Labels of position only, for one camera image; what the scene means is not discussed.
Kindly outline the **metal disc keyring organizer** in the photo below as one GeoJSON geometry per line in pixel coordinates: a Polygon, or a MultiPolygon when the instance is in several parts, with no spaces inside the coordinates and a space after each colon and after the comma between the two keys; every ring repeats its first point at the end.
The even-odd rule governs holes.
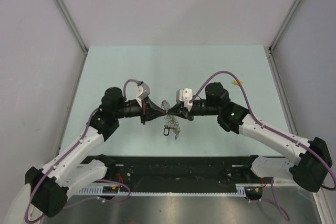
{"type": "MultiPolygon", "coordinates": [[[[161,108],[164,109],[167,112],[171,108],[171,106],[166,100],[163,100],[161,102],[161,108]]],[[[172,131],[175,134],[174,139],[177,140],[178,137],[179,137],[179,134],[181,132],[181,128],[180,128],[178,120],[177,119],[169,119],[168,114],[164,118],[165,118],[165,122],[166,122],[166,124],[164,125],[164,128],[169,127],[170,131],[172,131]]]]}

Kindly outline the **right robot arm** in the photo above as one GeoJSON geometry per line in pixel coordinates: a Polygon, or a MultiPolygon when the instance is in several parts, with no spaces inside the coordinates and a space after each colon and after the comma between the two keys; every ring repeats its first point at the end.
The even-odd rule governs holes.
{"type": "Polygon", "coordinates": [[[268,125],[254,116],[247,108],[232,102],[229,93],[219,82],[205,87],[206,98],[197,100],[191,89],[180,89],[176,105],[168,110],[189,121],[195,116],[217,116],[217,123],[226,132],[253,138],[270,147],[285,160],[254,156],[242,169],[243,179],[254,183],[260,177],[278,177],[293,180],[303,189],[316,193],[332,166],[328,146],[324,140],[295,136],[268,125]]]}

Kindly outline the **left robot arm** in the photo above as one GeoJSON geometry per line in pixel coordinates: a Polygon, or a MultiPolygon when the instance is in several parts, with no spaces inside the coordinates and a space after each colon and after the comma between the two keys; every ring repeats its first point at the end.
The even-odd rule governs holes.
{"type": "Polygon", "coordinates": [[[139,117],[144,124],[166,115],[141,86],[136,90],[139,92],[137,98],[127,101],[120,88],[108,88],[79,137],[43,167],[31,167],[26,172],[25,183],[31,186],[30,206],[40,210],[43,216],[53,217],[81,187],[95,180],[110,182],[115,178],[116,169],[99,160],[95,160],[97,167],[87,168],[86,173],[75,169],[116,131],[119,119],[139,117]]]}

